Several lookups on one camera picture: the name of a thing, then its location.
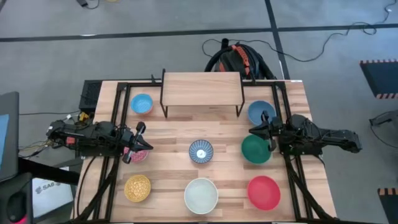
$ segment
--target white paper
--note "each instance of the white paper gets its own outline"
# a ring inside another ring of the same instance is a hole
[[[68,184],[34,178],[32,180],[33,216],[40,217],[73,201],[72,189]]]

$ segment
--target wooden table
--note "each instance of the wooden table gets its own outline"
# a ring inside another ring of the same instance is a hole
[[[311,119],[303,83],[301,81],[285,82],[292,113],[302,114]],[[95,121],[110,121],[117,83],[117,81],[103,82]],[[166,119],[159,105],[160,88],[134,87],[131,89],[130,98],[139,93],[147,93],[152,97],[154,109],[151,114],[145,116],[138,116],[128,109],[126,124],[134,128],[138,121],[145,121],[147,129],[144,139],[153,145],[154,149],[141,163],[128,165],[120,163],[112,222],[295,220],[285,163],[277,152],[278,149],[272,153],[271,159],[261,166],[250,164],[241,155],[241,142],[252,127],[246,116],[247,108],[256,100],[266,100],[273,105],[270,87],[245,86],[246,103],[239,118],[236,117],[235,108],[230,106],[174,106],[169,108],[169,117]],[[282,95],[279,93],[279,96],[282,116],[285,120]],[[122,103],[119,105],[118,121],[121,110]],[[207,164],[196,164],[189,158],[189,145],[197,139],[206,139],[214,147],[214,156]],[[86,169],[89,160],[90,158],[84,162],[82,172]],[[327,213],[335,216],[323,164],[313,156],[302,156],[302,162],[309,191]],[[81,193],[80,211],[87,206],[97,191],[102,163],[103,159],[97,158],[88,170]],[[130,202],[124,196],[124,184],[135,174],[146,175],[152,184],[150,195],[141,203]],[[272,177],[280,187],[280,203],[271,211],[258,210],[247,198],[246,186],[249,180],[257,175]],[[207,215],[193,214],[185,206],[183,199],[187,184],[198,177],[206,177],[213,181],[219,192],[216,208]],[[297,192],[301,214],[305,217],[302,194],[299,189]],[[100,218],[104,217],[107,198],[106,192],[101,204]]]

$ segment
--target white bowl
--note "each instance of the white bowl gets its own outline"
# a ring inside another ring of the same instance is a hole
[[[212,181],[197,178],[185,188],[185,205],[191,212],[204,215],[211,212],[218,202],[218,191]]]

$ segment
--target yellow bowl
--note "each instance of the yellow bowl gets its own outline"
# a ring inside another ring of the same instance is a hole
[[[124,185],[124,194],[132,202],[141,202],[150,193],[150,181],[144,175],[134,175]]]

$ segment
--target red bowl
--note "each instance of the red bowl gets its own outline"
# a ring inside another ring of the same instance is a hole
[[[261,210],[272,210],[280,201],[280,190],[276,182],[267,176],[257,176],[248,185],[250,202]]]

